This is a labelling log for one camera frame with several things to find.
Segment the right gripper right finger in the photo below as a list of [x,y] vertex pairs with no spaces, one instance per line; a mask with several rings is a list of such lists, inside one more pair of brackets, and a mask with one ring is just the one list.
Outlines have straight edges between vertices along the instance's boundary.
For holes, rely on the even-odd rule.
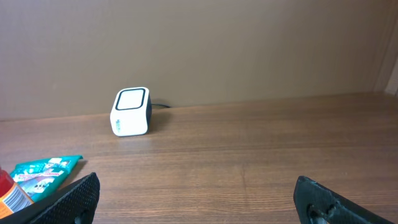
[[301,224],[393,224],[303,175],[293,198]]

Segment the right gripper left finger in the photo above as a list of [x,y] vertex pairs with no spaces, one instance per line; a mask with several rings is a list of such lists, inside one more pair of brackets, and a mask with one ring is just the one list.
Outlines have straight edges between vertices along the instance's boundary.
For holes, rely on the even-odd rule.
[[1,219],[1,224],[92,224],[100,199],[96,173]]

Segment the green 3M gloves packet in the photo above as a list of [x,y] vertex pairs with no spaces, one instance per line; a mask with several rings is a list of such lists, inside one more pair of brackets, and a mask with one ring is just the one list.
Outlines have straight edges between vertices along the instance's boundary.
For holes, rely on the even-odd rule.
[[61,156],[17,164],[12,179],[33,202],[52,195],[83,159],[82,155]]

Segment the green cap sauce bottle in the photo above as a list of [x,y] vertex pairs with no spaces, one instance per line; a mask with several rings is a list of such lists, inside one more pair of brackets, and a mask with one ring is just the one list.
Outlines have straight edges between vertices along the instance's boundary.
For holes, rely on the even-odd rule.
[[33,204],[32,199],[23,191],[17,182],[1,169],[1,207],[0,219],[8,217]]

